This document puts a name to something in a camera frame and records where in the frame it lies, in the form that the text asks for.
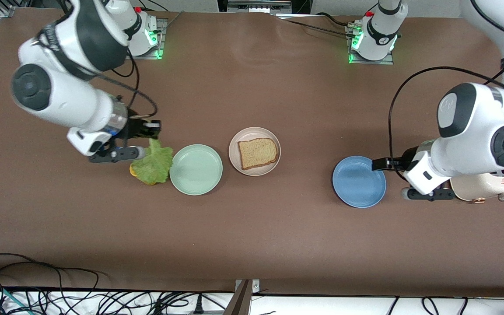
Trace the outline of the green lettuce leaf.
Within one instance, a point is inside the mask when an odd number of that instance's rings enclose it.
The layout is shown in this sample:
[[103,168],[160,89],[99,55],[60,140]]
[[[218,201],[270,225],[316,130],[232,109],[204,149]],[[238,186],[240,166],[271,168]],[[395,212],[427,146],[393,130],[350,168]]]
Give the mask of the green lettuce leaf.
[[169,178],[169,171],[173,164],[173,149],[171,147],[162,147],[159,140],[150,138],[149,145],[144,148],[146,157],[134,160],[133,168],[140,174],[144,171],[153,174],[158,183],[164,183]]

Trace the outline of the yellow mustard squeeze bottle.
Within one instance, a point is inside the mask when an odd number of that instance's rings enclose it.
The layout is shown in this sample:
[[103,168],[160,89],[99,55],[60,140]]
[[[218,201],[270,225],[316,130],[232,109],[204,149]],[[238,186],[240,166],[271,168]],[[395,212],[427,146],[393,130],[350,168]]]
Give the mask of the yellow mustard squeeze bottle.
[[142,174],[140,174],[133,168],[133,164],[129,167],[129,172],[133,177],[138,179],[138,181],[148,186],[153,186],[157,184],[157,181],[156,179],[154,179],[153,174],[149,174],[147,171],[144,171]]

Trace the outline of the beige plate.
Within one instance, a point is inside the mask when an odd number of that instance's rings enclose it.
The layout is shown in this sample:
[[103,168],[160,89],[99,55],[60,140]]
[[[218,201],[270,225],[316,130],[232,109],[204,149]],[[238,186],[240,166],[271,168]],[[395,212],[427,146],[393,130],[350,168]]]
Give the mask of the beige plate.
[[[274,142],[274,146],[276,148],[275,159],[272,163],[263,164],[260,167],[253,167],[244,170],[242,166],[242,157],[239,150],[239,143],[254,141],[257,138],[268,138]],[[281,146],[278,138],[271,131],[268,131],[267,129],[261,127],[249,127],[244,128],[243,130],[236,133],[236,135],[234,135],[228,147],[228,155],[233,167],[240,173],[250,177],[259,177],[271,172],[277,166],[281,156]]]

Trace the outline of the brown bread slice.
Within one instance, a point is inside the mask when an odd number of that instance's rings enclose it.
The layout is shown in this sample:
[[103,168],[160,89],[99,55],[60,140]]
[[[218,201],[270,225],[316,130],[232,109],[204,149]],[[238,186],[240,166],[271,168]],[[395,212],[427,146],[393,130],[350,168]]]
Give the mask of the brown bread slice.
[[279,157],[276,143],[271,138],[254,138],[250,141],[239,141],[242,170],[275,163]]

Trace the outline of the blue plate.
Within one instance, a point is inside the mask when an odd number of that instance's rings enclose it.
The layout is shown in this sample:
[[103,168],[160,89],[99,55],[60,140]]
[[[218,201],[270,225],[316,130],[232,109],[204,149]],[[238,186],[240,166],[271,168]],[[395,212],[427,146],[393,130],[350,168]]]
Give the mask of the blue plate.
[[368,209],[377,205],[387,190],[382,170],[372,170],[372,160],[365,156],[348,156],[336,164],[332,187],[347,205]]

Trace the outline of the mint green plate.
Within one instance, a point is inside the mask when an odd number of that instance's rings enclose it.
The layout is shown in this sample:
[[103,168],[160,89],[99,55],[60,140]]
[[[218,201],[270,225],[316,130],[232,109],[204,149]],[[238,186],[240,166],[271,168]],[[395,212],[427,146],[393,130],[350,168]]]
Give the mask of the mint green plate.
[[210,146],[188,145],[173,157],[169,177],[180,192],[198,196],[212,191],[220,182],[223,163],[220,155]]

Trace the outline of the cream white toaster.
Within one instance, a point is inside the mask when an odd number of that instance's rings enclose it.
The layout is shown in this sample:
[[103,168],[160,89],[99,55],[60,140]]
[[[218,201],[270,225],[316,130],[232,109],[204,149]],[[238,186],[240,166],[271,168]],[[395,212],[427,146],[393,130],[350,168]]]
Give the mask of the cream white toaster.
[[504,201],[504,169],[493,173],[461,175],[450,179],[451,189],[458,199],[484,203],[487,199]]

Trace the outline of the black and silver device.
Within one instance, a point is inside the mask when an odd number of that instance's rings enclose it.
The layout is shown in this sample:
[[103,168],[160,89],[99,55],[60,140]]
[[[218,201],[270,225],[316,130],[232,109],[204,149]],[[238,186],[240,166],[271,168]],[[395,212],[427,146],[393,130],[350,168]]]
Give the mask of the black and silver device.
[[313,0],[216,0],[220,12],[266,13],[281,18],[309,15]]

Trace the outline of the grey metal bracket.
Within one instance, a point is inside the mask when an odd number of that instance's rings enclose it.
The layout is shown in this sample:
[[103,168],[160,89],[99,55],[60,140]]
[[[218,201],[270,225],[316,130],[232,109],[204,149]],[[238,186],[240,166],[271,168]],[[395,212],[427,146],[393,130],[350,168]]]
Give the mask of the grey metal bracket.
[[252,295],[260,291],[259,279],[238,279],[235,292],[223,315],[249,315]]

